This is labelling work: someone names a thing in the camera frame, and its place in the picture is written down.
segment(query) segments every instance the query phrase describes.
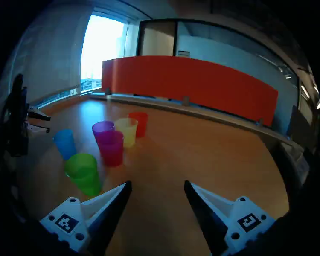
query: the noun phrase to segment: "orange panel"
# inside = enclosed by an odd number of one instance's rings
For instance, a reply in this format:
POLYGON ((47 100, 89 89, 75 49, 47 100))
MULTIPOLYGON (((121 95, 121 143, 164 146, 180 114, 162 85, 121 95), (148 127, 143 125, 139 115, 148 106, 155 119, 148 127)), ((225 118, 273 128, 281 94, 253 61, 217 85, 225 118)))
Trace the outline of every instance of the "orange panel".
POLYGON ((183 100, 271 126, 278 92, 235 69, 191 58, 138 56, 103 62, 102 91, 183 100))

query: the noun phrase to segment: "screw hole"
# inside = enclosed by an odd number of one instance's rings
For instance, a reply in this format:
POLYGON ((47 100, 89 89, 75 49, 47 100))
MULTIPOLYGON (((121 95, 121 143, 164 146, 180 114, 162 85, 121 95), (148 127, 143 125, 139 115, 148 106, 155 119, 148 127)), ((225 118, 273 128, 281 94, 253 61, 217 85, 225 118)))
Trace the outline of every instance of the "screw hole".
POLYGON ((76 234, 76 239, 79 241, 82 241, 84 239, 84 235, 82 233, 77 233, 76 234))
POLYGON ((232 233, 231 238, 233 240, 237 240, 239 238, 239 234, 237 232, 232 233))

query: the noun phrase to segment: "bright window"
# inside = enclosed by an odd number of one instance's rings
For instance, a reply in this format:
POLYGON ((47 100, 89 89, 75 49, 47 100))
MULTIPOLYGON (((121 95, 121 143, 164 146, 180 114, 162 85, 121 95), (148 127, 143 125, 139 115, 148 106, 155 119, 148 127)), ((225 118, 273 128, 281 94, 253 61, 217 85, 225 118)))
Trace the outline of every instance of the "bright window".
POLYGON ((126 24, 91 15, 81 59, 81 92, 101 88, 102 62, 124 55, 126 24))

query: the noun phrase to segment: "purple cup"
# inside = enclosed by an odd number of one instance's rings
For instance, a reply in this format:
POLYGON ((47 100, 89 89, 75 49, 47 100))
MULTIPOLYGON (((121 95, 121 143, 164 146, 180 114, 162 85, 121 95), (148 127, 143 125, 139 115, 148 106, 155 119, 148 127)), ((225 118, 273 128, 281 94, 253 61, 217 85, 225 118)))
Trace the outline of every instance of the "purple cup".
POLYGON ((96 139, 96 136, 101 132, 115 130, 115 125, 111 121, 101 121, 94 124, 91 129, 93 130, 93 134, 96 139))
POLYGON ((123 162, 123 133, 115 130, 100 132, 96 143, 106 166, 119 166, 123 162))

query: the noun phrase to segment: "window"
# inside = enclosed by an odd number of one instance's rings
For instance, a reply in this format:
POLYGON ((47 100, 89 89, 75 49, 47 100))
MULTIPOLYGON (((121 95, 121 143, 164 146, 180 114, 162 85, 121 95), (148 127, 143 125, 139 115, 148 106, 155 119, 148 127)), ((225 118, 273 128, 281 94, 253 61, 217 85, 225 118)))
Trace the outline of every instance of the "window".
POLYGON ((127 24, 91 15, 81 58, 81 92, 101 88, 102 62, 124 55, 127 24))
POLYGON ((43 105, 47 105, 49 103, 52 103, 52 102, 55 102, 55 101, 58 101, 60 99, 63 99, 63 98, 66 98, 68 96, 71 96, 71 95, 75 95, 77 94, 77 89, 71 89, 71 90, 67 90, 67 91, 64 91, 64 92, 61 92, 61 93, 58 93, 58 94, 55 94, 55 95, 52 95, 50 97, 47 97, 41 101, 39 101, 37 104, 35 104, 37 107, 41 107, 43 105))

